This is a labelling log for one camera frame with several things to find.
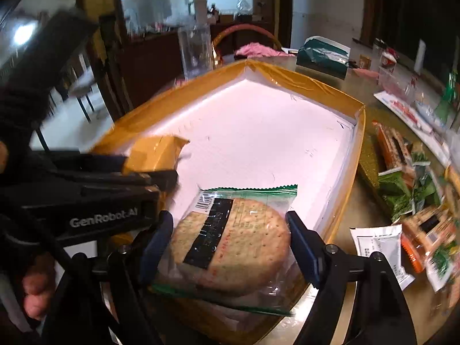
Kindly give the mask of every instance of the black label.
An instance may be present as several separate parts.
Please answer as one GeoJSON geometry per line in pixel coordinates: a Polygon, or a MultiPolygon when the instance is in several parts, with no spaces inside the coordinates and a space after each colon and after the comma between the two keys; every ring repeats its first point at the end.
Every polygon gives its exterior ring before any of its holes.
{"type": "Polygon", "coordinates": [[[233,200],[214,199],[208,218],[185,256],[184,263],[201,269],[208,269],[227,225],[232,205],[233,200]]]}
{"type": "Polygon", "coordinates": [[[399,142],[394,137],[392,137],[392,139],[393,139],[393,142],[395,143],[396,151],[398,152],[399,159],[401,160],[402,164],[407,164],[406,158],[404,157],[404,154],[403,154],[403,152],[401,150],[399,142]]]}

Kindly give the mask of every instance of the cardboard box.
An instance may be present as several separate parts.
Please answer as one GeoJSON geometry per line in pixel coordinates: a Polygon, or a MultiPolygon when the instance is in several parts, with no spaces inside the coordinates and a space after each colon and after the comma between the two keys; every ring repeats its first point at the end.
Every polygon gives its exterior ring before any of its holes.
{"type": "MultiPolygon", "coordinates": [[[[93,152],[128,154],[141,136],[174,134],[188,139],[177,167],[178,189],[168,209],[175,225],[199,188],[297,184],[292,208],[328,242],[353,185],[364,125],[363,104],[343,92],[296,72],[247,60],[148,101],[117,121],[93,152]]],[[[307,288],[298,269],[293,271],[292,306],[307,288]]],[[[243,313],[235,321],[210,304],[169,301],[181,321],[225,343],[253,344],[280,320],[243,313]]]]}

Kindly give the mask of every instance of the plastic bag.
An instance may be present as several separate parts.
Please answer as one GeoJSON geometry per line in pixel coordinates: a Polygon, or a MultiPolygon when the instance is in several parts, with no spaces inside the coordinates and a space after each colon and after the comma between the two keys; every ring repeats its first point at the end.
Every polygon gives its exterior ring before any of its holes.
{"type": "Polygon", "coordinates": [[[426,206],[440,206],[443,198],[443,190],[438,178],[429,166],[415,165],[416,180],[412,189],[415,212],[419,212],[426,206]]]}
{"type": "Polygon", "coordinates": [[[345,79],[349,55],[318,39],[307,40],[297,54],[297,64],[345,79]]]}
{"type": "Polygon", "coordinates": [[[231,309],[290,315],[295,262],[284,219],[297,186],[211,189],[179,222],[149,289],[231,309]]]}
{"type": "Polygon", "coordinates": [[[427,258],[425,264],[426,276],[435,292],[447,284],[454,272],[455,265],[450,255],[457,253],[457,250],[457,243],[452,240],[450,243],[442,244],[435,250],[432,257],[427,258]]]}

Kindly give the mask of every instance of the pink cloth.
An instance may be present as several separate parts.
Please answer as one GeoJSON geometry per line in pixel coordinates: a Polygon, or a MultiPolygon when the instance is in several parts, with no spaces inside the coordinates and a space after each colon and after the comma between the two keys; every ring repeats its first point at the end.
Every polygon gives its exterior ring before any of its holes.
{"type": "Polygon", "coordinates": [[[278,52],[272,48],[266,47],[259,43],[250,43],[238,49],[235,55],[243,55],[245,57],[295,57],[293,54],[278,52]]]}
{"type": "Polygon", "coordinates": [[[378,79],[379,78],[379,73],[376,72],[376,71],[370,71],[370,70],[366,70],[366,69],[363,69],[363,68],[355,68],[355,69],[353,69],[353,71],[355,72],[356,75],[362,76],[362,77],[365,77],[365,78],[371,78],[371,79],[378,79]]]}

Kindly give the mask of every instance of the floor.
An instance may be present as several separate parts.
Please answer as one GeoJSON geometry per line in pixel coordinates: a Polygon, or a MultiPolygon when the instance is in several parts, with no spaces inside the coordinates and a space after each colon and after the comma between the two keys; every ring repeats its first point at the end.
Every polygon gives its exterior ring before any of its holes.
{"type": "MultiPolygon", "coordinates": [[[[97,88],[89,95],[94,112],[91,111],[86,98],[82,98],[91,123],[85,118],[77,99],[69,98],[66,102],[62,102],[61,96],[56,91],[53,91],[51,96],[57,103],[57,107],[54,109],[54,115],[50,115],[41,127],[50,149],[78,149],[80,152],[87,152],[113,125],[97,88]]],[[[32,149],[43,149],[36,133],[32,136],[30,146],[32,149]]]]}

